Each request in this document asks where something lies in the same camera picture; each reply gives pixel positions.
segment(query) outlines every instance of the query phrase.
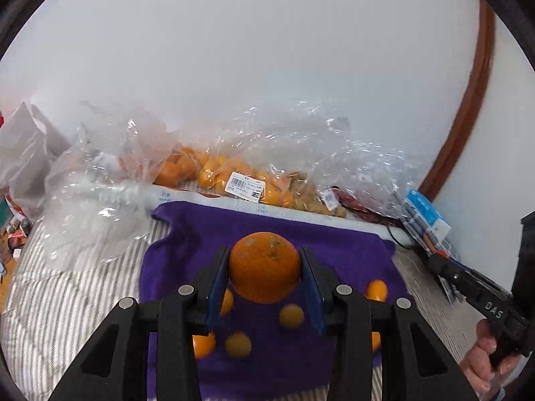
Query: plastic bag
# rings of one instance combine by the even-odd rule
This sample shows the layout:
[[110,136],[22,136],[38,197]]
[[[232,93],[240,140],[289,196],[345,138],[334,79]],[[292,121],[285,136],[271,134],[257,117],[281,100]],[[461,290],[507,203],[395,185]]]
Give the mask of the plastic bag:
[[[223,123],[211,145],[181,147],[196,164],[199,186],[227,194],[232,172],[264,182],[261,203],[344,217],[332,187],[366,208],[395,215],[394,191],[423,177],[422,162],[405,153],[358,140],[347,118],[328,105],[262,106]],[[186,174],[163,183],[177,186]]]
[[9,193],[35,221],[44,209],[44,179],[56,158],[25,103],[0,128],[0,152],[0,194]]
[[143,111],[94,119],[46,178],[43,249],[52,269],[81,271],[124,254],[150,230],[146,185],[169,157],[173,138]]

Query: purple cloth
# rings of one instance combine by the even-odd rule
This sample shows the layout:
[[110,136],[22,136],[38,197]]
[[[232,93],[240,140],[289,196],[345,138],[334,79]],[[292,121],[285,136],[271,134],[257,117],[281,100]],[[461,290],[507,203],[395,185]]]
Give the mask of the purple cloth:
[[[330,266],[340,281],[360,292],[374,279],[389,288],[388,302],[410,298],[392,263],[394,244],[375,234],[290,220],[170,202],[160,205],[153,217],[171,225],[169,235],[146,251],[140,276],[141,302],[159,300],[192,280],[210,264],[218,246],[233,246],[240,238],[271,231],[288,239],[297,249],[310,246],[317,259]],[[299,286],[282,302],[260,305],[234,294],[235,307],[215,329],[216,349],[197,362],[203,398],[261,400],[313,389],[329,383],[334,338],[322,337],[312,327]],[[296,303],[305,311],[303,325],[287,330],[279,325],[283,305]],[[242,331],[252,343],[243,360],[225,354],[225,339]],[[156,395],[156,344],[149,347],[148,396]]]

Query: orange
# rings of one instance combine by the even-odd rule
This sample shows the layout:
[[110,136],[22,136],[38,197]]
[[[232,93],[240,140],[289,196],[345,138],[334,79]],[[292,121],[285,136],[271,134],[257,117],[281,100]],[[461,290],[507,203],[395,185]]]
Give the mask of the orange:
[[210,188],[216,182],[216,175],[207,170],[203,170],[200,172],[197,180],[199,181],[199,185],[201,187]]
[[193,352],[195,359],[204,359],[216,347],[216,335],[210,333],[208,336],[193,335]]
[[290,191],[285,191],[283,193],[283,203],[284,208],[293,208],[294,207],[294,196]]
[[285,175],[272,175],[271,183],[280,191],[287,191],[290,188],[290,178]]
[[216,156],[216,160],[219,163],[220,166],[223,166],[227,162],[227,158],[223,155]]
[[221,310],[219,311],[219,316],[225,316],[229,313],[234,307],[234,296],[232,295],[230,289],[225,290],[225,297],[223,297],[223,303],[221,304]]
[[264,193],[260,198],[260,202],[272,206],[281,206],[283,204],[283,194],[269,182],[266,182],[266,187],[264,188]]
[[154,183],[165,187],[174,187],[180,181],[180,168],[170,161],[164,163]]
[[271,178],[271,173],[266,172],[265,170],[259,170],[258,172],[254,174],[253,178],[262,180],[264,182],[268,182]]
[[294,330],[304,321],[304,312],[298,305],[285,305],[279,313],[279,323],[286,329]]
[[180,158],[181,156],[182,156],[182,154],[179,151],[173,149],[171,151],[171,155],[169,156],[167,161],[170,161],[172,163],[176,163],[178,161],[178,158]]
[[381,346],[381,335],[378,331],[371,332],[371,351],[374,353]]
[[298,285],[301,261],[295,247],[271,232],[257,232],[240,239],[228,261],[236,292],[256,303],[275,303]]
[[305,203],[302,197],[295,195],[294,196],[294,208],[299,211],[306,211],[307,204]]
[[183,146],[182,151],[186,155],[195,156],[195,151],[189,146]]
[[199,174],[199,185],[204,188],[212,187],[216,182],[216,171],[219,169],[219,162],[215,158],[208,158]]
[[389,289],[382,280],[373,280],[368,284],[366,297],[371,300],[385,301],[389,295]]
[[225,187],[232,175],[232,170],[223,170],[216,176],[216,191],[219,194],[225,194]]
[[199,166],[201,167],[203,167],[208,161],[208,158],[210,158],[207,151],[197,151],[195,153],[195,156],[197,157],[197,161],[199,162]]
[[180,170],[180,181],[197,178],[199,166],[197,166],[197,162],[191,156],[181,156],[177,161],[177,167]]
[[229,167],[232,171],[237,171],[245,176],[252,176],[252,168],[245,162],[241,161],[237,156],[229,159],[225,163],[225,167]]
[[225,351],[234,359],[244,359],[251,353],[251,340],[242,331],[237,331],[226,339]]

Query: striped fabric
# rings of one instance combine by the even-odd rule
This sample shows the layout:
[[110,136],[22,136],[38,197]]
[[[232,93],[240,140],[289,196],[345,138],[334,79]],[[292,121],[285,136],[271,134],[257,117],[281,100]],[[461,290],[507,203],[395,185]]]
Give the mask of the striped fabric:
[[[153,221],[147,241],[98,269],[61,273],[41,261],[42,224],[26,245],[2,315],[0,343],[13,380],[29,401],[45,401],[82,345],[125,296],[138,298],[138,278],[146,247],[168,233]],[[473,342],[474,313],[452,307],[418,257],[398,250],[394,262],[418,308],[459,362]],[[381,400],[381,369],[373,371],[372,400]],[[328,387],[279,398],[324,401]]]

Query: red object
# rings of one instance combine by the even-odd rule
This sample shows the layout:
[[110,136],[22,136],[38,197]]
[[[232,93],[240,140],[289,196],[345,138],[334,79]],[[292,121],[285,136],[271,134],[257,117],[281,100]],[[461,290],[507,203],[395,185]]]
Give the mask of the red object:
[[438,253],[440,256],[443,256],[446,259],[449,258],[448,254],[444,250],[437,250],[435,253]]
[[9,193],[6,193],[5,199],[11,204],[11,206],[13,207],[15,211],[17,211],[20,215],[23,215],[24,217],[26,217],[26,214],[24,213],[22,208],[18,206],[15,202],[13,202],[13,199],[11,199],[11,196],[9,195]]

